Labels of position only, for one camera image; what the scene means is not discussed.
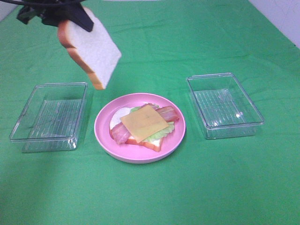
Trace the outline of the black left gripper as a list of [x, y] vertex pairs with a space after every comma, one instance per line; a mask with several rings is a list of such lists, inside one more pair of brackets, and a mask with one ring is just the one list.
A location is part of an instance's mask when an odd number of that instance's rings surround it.
[[45, 25], [58, 26], [61, 21], [70, 20], [87, 32], [93, 30], [94, 22], [79, 0], [22, 0], [21, 3], [23, 7], [16, 18], [24, 24], [37, 16]]

